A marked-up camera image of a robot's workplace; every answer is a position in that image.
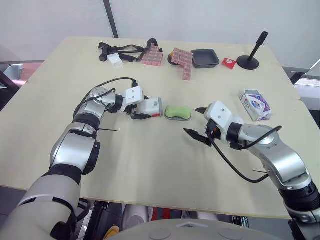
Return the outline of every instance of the cable connector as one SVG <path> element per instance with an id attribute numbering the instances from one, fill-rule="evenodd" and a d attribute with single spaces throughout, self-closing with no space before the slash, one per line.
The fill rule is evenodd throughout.
<path id="1" fill-rule="evenodd" d="M 133 80 L 132 84 L 131 84 L 131 87 L 132 88 L 138 87 L 138 82 L 136 80 Z"/>
<path id="2" fill-rule="evenodd" d="M 217 132 L 217 131 L 218 131 L 217 124 L 212 119 L 210 119 L 206 125 L 205 134 L 212 136 L 214 132 Z"/>

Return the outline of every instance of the soap bar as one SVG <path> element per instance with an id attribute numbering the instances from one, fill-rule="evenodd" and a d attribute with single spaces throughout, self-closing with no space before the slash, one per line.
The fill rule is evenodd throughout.
<path id="1" fill-rule="evenodd" d="M 164 115 L 170 120 L 188 121 L 191 118 L 191 109 L 186 106 L 168 105 Z"/>
<path id="2" fill-rule="evenodd" d="M 239 97 L 253 121 L 269 120 L 271 118 L 271 108 L 258 90 L 244 90 Z"/>

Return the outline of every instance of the black cable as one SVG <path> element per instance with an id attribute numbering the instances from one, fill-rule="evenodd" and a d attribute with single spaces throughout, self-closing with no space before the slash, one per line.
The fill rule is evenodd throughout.
<path id="1" fill-rule="evenodd" d="M 82 219 L 84 219 L 88 215 L 89 210 L 91 208 L 91 202 L 87 199 L 80 198 L 79 203 L 78 203 L 78 207 L 83 209 L 83 211 L 76 217 L 76 221 L 80 222 Z"/>
<path id="2" fill-rule="evenodd" d="M 101 86 L 106 85 L 106 84 L 109 84 L 109 83 L 112 83 L 112 82 L 115 82 L 115 81 L 118 81 L 118 80 L 125 80 L 125 79 L 132 81 L 132 85 L 131 85 L 131 86 L 132 86 L 133 88 L 138 86 L 137 80 L 135 80 L 135 79 L 132 78 L 132 77 L 126 77 L 126 76 L 124 76 L 124 77 L 118 77 L 118 78 L 115 78 L 115 79 L 111 79 L 111 80 L 109 80 L 109 81 L 105 81 L 105 82 L 103 82 L 103 83 L 95 86 L 94 88 L 92 88 L 92 89 L 84 96 L 84 98 L 81 100 L 80 104 L 75 108 L 75 110 L 74 110 L 74 112 L 73 112 L 73 117 L 76 116 L 76 114 L 77 114 L 77 112 L 79 111 L 80 107 L 85 103 L 86 98 L 89 96 L 89 94 L 91 93 L 91 91 L 92 91 L 93 89 L 98 88 L 98 87 L 101 87 Z"/>
<path id="3" fill-rule="evenodd" d="M 98 130 L 104 130 L 104 131 L 113 131 L 113 132 L 119 132 L 118 130 L 113 130 L 113 129 L 106 129 L 106 128 L 98 128 Z"/>
<path id="4" fill-rule="evenodd" d="M 236 172 L 236 174 L 238 174 L 241 178 L 243 178 L 244 180 L 248 181 L 249 183 L 260 183 L 263 180 L 265 180 L 267 177 L 269 177 L 268 174 L 264 175 L 263 177 L 260 177 L 257 180 L 252 180 L 250 178 L 247 178 L 245 175 L 243 175 L 235 166 L 233 166 L 233 164 L 228 160 L 228 158 L 223 154 L 223 152 L 220 150 L 220 148 L 217 146 L 217 144 L 215 143 L 214 139 L 210 136 L 210 134 L 207 135 L 210 142 L 212 143 L 212 145 L 214 146 L 214 148 L 217 150 L 217 152 L 220 154 L 220 156 L 223 158 L 223 160 L 232 168 L 233 171 Z"/>
<path id="5" fill-rule="evenodd" d="M 270 134 L 272 134 L 275 131 L 279 131 L 280 129 L 282 129 L 282 126 L 277 126 L 274 129 L 268 131 L 266 134 L 262 135 L 261 137 L 259 137 L 257 140 L 255 140 L 254 142 L 250 143 L 249 145 L 243 146 L 241 149 L 248 149 L 253 147 L 254 145 L 256 145 L 257 143 L 259 143 L 261 140 L 263 140 L 264 138 L 268 137 Z"/>

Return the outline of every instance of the black pole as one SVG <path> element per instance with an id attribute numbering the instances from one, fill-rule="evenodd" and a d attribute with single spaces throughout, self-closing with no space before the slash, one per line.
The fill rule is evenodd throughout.
<path id="1" fill-rule="evenodd" d="M 252 51 L 252 53 L 250 54 L 249 58 L 248 58 L 248 61 L 251 61 L 252 58 L 254 57 L 254 55 L 256 54 L 256 52 L 258 51 L 259 47 L 264 44 L 264 41 L 266 40 L 268 36 L 268 33 L 266 31 L 262 32 L 258 41 L 256 41 L 256 45 Z"/>
<path id="2" fill-rule="evenodd" d="M 259 62 L 257 59 L 254 58 L 254 55 L 258 51 L 259 47 L 264 43 L 268 36 L 268 33 L 266 31 L 263 31 L 259 37 L 259 39 L 256 41 L 256 45 L 250 54 L 250 56 L 243 55 L 238 57 L 236 60 L 236 63 L 243 69 L 247 70 L 255 70 L 259 67 Z"/>
<path id="3" fill-rule="evenodd" d="M 114 15 L 112 14 L 110 1 L 109 0 L 103 0 L 103 3 L 104 3 L 105 10 L 106 10 L 106 14 L 108 15 L 108 18 L 109 18 L 109 22 L 110 22 L 110 25 L 111 25 L 113 37 L 118 39 L 119 36 L 118 36 L 117 28 L 116 28 Z"/>

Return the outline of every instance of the white box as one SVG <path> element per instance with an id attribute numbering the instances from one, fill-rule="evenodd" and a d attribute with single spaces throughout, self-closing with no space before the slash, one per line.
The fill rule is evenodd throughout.
<path id="1" fill-rule="evenodd" d="M 271 107 L 258 90 L 244 90 L 239 97 L 253 121 L 271 118 Z"/>

